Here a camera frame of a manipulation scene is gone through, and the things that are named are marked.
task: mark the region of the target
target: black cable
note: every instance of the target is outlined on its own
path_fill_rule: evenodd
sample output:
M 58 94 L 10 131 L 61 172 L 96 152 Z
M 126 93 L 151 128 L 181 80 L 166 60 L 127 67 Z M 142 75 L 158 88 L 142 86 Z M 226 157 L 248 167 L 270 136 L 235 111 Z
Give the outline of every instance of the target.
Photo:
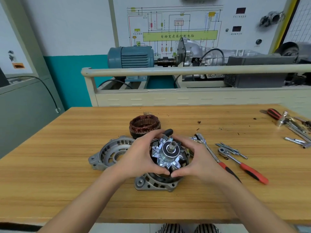
M 178 75 L 178 76 L 175 78 L 175 81 L 174 81 L 174 88 L 176 88 L 176 82 L 177 82 L 177 79 L 179 78 L 179 76 L 181 76 L 181 74 Z
M 109 82 L 109 81 L 119 82 L 119 83 L 122 83 L 122 84 L 124 84 L 124 85 L 127 85 L 130 89 L 133 89 L 130 85 L 128 85 L 128 84 L 126 84 L 126 83 L 124 83 L 124 82 L 122 82 L 122 81 L 120 81 L 120 80 L 117 80 L 117 79 L 109 79 L 109 80 L 106 80 L 106 81 L 102 82 L 101 84 L 99 84 L 98 87 L 100 87 L 101 85 L 103 85 L 105 82 Z
M 50 96 L 52 97 L 53 102 L 54 102 L 54 105 L 55 105 L 55 107 L 56 107 L 56 112 L 57 112 L 57 113 L 60 112 L 60 108 L 58 108 L 58 106 L 57 106 L 57 104 L 56 104 L 56 101 L 55 101 L 55 99 L 54 99 L 52 93 L 50 92 L 50 90 L 48 89 L 48 87 L 46 86 L 46 84 L 45 84 L 40 78 L 35 77 L 35 76 L 18 76 L 18 77 L 10 77 L 10 78 L 36 78 L 36 79 L 40 80 L 40 82 L 43 83 L 43 85 L 45 86 L 45 88 L 48 90 Z
M 208 52 L 206 52 L 203 56 L 202 56 L 202 59 L 208 54 L 210 53 L 211 51 L 213 50 L 218 50 L 221 54 L 222 54 L 222 65 L 225 65 L 225 55 L 224 55 L 224 52 L 222 50 L 220 50 L 219 48 L 213 48 L 211 50 L 209 50 Z

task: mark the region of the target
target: floor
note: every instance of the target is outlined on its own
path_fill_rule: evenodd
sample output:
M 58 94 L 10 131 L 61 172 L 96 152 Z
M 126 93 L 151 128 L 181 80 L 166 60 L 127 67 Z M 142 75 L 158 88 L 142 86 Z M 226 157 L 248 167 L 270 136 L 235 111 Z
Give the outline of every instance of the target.
M 185 233 L 192 233 L 197 224 L 181 224 Z M 222 233 L 248 233 L 242 224 L 215 224 Z M 162 224 L 115 224 L 95 223 L 90 233 L 155 233 Z M 298 226 L 301 233 L 311 233 L 311 227 Z M 21 231 L 2 231 L 0 233 L 23 233 Z

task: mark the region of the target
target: blue electric motor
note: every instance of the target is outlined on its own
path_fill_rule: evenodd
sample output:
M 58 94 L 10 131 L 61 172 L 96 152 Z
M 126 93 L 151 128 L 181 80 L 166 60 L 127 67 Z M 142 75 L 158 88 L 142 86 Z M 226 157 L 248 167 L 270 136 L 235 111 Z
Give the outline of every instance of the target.
M 150 46 L 112 47 L 108 52 L 108 67 L 110 69 L 154 67 L 153 50 Z

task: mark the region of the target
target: wood grain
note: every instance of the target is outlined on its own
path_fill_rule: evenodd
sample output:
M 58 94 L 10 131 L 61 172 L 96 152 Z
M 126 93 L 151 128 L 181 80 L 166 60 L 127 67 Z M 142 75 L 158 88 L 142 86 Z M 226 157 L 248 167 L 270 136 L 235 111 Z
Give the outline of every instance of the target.
M 249 157 L 238 159 L 270 180 L 265 186 L 220 157 L 243 184 L 282 219 L 310 224 L 311 149 L 283 140 L 297 136 L 259 112 L 269 107 L 284 110 L 280 105 L 71 108 L 0 160 L 0 221 L 47 222 L 100 175 L 88 157 L 110 139 L 129 135 L 130 120 L 150 111 L 164 129 L 186 136 L 202 133 L 215 153 L 217 142 L 238 148 Z M 185 177 L 171 193 L 137 191 L 133 179 L 126 181 L 98 222 L 238 219 L 217 188 Z

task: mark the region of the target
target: orange sticker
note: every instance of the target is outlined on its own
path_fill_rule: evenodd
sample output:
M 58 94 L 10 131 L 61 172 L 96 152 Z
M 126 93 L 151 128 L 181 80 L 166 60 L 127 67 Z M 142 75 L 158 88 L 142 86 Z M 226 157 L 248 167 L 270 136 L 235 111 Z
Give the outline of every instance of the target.
M 25 66 L 23 63 L 12 63 L 14 69 L 24 69 Z

